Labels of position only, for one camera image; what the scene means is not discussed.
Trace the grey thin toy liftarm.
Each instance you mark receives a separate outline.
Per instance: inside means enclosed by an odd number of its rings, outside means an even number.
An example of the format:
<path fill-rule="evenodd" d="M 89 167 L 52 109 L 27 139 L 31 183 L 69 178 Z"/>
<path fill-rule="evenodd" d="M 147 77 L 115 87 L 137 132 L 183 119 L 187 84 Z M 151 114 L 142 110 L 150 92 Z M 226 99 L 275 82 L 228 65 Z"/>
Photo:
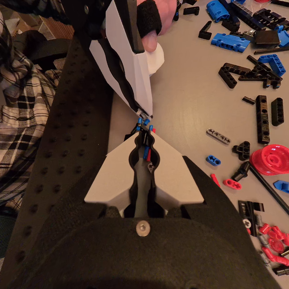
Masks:
<path fill-rule="evenodd" d="M 220 143 L 224 145 L 229 145 L 231 144 L 231 139 L 227 138 L 226 136 L 220 134 L 214 129 L 207 129 L 206 134 L 209 135 L 210 137 L 214 138 L 215 140 L 219 141 Z"/>

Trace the large red toy wheel hub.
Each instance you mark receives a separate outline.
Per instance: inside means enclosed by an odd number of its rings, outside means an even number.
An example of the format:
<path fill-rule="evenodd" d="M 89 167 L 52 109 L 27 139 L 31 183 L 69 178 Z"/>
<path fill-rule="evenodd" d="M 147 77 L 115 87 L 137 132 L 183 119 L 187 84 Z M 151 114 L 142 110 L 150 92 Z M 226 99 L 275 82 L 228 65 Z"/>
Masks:
<path fill-rule="evenodd" d="M 249 161 L 261 175 L 289 173 L 289 149 L 282 145 L 272 144 L 256 150 L 250 155 Z"/>

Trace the grey desk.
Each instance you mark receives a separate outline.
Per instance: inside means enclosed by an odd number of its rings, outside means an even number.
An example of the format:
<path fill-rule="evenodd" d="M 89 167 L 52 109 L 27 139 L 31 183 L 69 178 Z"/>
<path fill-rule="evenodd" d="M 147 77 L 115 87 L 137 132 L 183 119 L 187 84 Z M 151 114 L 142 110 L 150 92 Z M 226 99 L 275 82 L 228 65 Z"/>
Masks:
<path fill-rule="evenodd" d="M 188 156 L 207 175 L 215 174 L 221 188 L 232 203 L 238 207 L 238 200 L 260 202 L 265 212 L 257 212 L 262 220 L 288 233 L 288 215 L 262 186 L 257 178 L 248 172 L 240 180 L 241 190 L 233 190 L 223 185 L 223 180 L 230 179 L 242 161 L 232 152 L 234 145 L 244 141 L 251 144 L 251 154 L 267 145 L 259 144 L 257 139 L 256 108 L 242 101 L 244 96 L 256 99 L 265 95 L 268 104 L 270 143 L 288 148 L 288 51 L 276 53 L 283 63 L 286 73 L 282 76 L 281 87 L 263 88 L 262 82 L 243 82 L 236 74 L 234 89 L 230 89 L 219 75 L 224 63 L 253 69 L 247 56 L 255 59 L 253 44 L 243 53 L 229 51 L 211 45 L 210 40 L 198 38 L 200 29 L 211 20 L 206 5 L 209 1 L 197 1 L 200 7 L 198 16 L 180 16 L 168 32 L 158 37 L 164 50 L 164 64 L 151 77 L 153 96 L 153 120 L 156 133 L 171 146 Z M 275 127 L 271 121 L 271 102 L 283 99 L 284 123 Z M 206 134 L 207 129 L 214 129 L 231 139 L 231 144 L 224 145 Z M 205 159 L 213 155 L 221 165 L 212 166 Z"/>

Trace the blue studded toy beam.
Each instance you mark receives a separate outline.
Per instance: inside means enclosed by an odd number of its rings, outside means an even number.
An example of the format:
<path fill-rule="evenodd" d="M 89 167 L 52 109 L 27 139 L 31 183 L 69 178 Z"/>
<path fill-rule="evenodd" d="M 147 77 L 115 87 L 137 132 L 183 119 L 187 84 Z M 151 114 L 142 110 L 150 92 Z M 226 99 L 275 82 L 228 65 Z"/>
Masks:
<path fill-rule="evenodd" d="M 243 53 L 249 44 L 250 41 L 245 38 L 221 33 L 217 33 L 211 40 L 211 45 L 240 53 Z"/>

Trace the long black toy axle rod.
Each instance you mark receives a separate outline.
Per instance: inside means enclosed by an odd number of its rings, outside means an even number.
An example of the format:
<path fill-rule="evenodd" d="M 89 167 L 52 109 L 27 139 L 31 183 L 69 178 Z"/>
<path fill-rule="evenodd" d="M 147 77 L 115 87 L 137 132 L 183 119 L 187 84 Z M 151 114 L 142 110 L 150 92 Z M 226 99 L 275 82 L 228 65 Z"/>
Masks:
<path fill-rule="evenodd" d="M 257 169 L 248 161 L 249 169 L 257 180 L 262 184 L 262 186 L 269 192 L 269 194 L 274 198 L 274 200 L 279 204 L 283 211 L 289 215 L 288 204 L 280 197 L 280 195 L 272 188 L 272 186 L 263 178 L 263 176 L 257 171 Z"/>

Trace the small black flat toy tile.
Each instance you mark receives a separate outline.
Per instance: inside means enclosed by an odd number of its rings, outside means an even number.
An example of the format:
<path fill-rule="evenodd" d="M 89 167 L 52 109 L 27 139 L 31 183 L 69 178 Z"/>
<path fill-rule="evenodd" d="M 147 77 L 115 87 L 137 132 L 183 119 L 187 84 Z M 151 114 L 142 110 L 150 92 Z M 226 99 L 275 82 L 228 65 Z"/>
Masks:
<path fill-rule="evenodd" d="M 255 31 L 254 42 L 261 46 L 277 46 L 280 44 L 279 34 L 277 30 L 261 30 Z"/>

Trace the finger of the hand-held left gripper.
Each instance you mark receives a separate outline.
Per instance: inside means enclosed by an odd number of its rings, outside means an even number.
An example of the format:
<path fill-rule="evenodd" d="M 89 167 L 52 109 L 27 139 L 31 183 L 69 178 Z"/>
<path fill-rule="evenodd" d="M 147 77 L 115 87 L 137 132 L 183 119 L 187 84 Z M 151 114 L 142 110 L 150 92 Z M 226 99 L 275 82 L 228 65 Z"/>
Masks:
<path fill-rule="evenodd" d="M 136 114 L 140 114 L 132 87 L 122 69 L 121 59 L 111 47 L 108 39 L 92 40 L 89 50 L 107 83 Z"/>
<path fill-rule="evenodd" d="M 106 36 L 117 53 L 124 70 L 125 80 L 132 92 L 133 104 L 143 118 L 153 117 L 151 84 L 147 56 L 136 25 L 136 3 L 111 1 L 106 10 Z"/>

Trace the black blue toy brick assembly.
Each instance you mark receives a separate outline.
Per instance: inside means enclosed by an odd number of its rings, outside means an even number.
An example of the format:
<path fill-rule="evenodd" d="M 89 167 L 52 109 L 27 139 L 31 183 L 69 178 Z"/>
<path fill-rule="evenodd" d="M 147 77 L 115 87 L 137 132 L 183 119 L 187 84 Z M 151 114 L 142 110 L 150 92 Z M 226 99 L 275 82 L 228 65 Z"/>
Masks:
<path fill-rule="evenodd" d="M 132 129 L 130 134 L 126 134 L 124 141 L 129 139 L 131 136 L 133 136 L 135 133 L 141 132 L 142 134 L 142 146 L 144 147 L 144 154 L 143 159 L 147 162 L 151 161 L 151 145 L 149 141 L 149 132 L 155 132 L 156 129 L 153 127 L 153 125 L 150 124 L 149 118 L 143 118 L 139 116 L 138 121 L 135 125 L 135 127 Z"/>

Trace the short black toy beam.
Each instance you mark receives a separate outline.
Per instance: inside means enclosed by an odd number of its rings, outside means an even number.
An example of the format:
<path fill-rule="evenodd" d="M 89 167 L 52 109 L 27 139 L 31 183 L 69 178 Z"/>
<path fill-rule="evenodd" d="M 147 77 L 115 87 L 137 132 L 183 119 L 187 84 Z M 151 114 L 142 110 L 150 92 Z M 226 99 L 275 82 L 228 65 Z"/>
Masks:
<path fill-rule="evenodd" d="M 284 123 L 283 99 L 280 97 L 271 102 L 271 121 L 275 127 Z"/>

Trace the small blue toy liftarm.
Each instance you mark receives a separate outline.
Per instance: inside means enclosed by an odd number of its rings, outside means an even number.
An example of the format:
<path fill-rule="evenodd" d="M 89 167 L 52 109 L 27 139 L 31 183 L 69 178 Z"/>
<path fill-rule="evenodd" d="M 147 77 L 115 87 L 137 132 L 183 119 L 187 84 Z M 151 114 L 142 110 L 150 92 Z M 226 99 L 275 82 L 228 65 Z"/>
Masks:
<path fill-rule="evenodd" d="M 221 165 L 221 161 L 213 155 L 207 156 L 205 160 L 215 167 Z"/>

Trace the black dimpled panel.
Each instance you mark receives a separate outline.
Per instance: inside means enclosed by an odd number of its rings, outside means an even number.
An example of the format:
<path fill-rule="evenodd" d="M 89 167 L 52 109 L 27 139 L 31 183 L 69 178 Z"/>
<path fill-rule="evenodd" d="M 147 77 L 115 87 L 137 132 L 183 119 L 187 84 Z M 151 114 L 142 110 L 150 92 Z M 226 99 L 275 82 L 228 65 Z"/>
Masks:
<path fill-rule="evenodd" d="M 84 198 L 108 149 L 113 91 L 73 37 L 1 270 L 1 288 L 76 288 L 82 230 L 106 210 Z"/>

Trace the pile of small toy pins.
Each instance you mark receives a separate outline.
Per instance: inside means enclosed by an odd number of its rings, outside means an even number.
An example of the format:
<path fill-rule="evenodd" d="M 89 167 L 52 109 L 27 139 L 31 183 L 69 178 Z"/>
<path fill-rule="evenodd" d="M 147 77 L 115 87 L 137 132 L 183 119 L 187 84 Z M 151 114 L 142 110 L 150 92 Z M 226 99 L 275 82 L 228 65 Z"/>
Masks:
<path fill-rule="evenodd" d="M 272 269 L 276 276 L 289 275 L 289 235 L 263 222 L 257 212 L 265 212 L 264 204 L 238 200 L 239 215 L 249 235 L 258 239 L 261 251 L 259 255 L 266 267 Z"/>

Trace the black studded toy block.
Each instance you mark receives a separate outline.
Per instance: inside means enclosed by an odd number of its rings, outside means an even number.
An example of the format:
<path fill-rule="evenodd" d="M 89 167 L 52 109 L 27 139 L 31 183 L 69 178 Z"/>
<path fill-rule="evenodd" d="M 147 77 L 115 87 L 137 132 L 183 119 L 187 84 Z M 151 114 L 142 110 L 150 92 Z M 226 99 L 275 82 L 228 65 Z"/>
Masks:
<path fill-rule="evenodd" d="M 231 19 L 223 19 L 222 26 L 230 32 L 238 32 L 240 28 L 240 21 L 233 21 Z"/>

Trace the blue angled toy beam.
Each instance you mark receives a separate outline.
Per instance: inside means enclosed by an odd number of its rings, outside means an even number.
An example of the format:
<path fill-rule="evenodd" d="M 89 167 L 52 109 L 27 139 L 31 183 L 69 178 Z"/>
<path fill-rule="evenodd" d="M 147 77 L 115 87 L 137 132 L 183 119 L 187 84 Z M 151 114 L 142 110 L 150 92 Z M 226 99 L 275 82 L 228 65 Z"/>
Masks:
<path fill-rule="evenodd" d="M 282 62 L 276 54 L 260 56 L 258 62 L 261 62 L 263 64 L 268 63 L 272 71 L 279 77 L 282 77 L 286 73 Z"/>

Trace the long dark toy beam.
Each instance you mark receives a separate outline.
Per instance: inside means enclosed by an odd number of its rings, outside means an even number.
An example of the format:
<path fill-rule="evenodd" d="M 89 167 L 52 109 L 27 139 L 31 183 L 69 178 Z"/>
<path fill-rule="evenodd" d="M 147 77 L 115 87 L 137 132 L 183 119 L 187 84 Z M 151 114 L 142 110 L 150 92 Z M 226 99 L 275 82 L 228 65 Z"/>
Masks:
<path fill-rule="evenodd" d="M 266 30 L 266 27 L 262 23 L 252 17 L 252 11 L 244 7 L 239 2 L 233 1 L 229 3 L 229 6 L 240 20 L 242 20 L 245 24 L 247 24 L 255 31 Z"/>

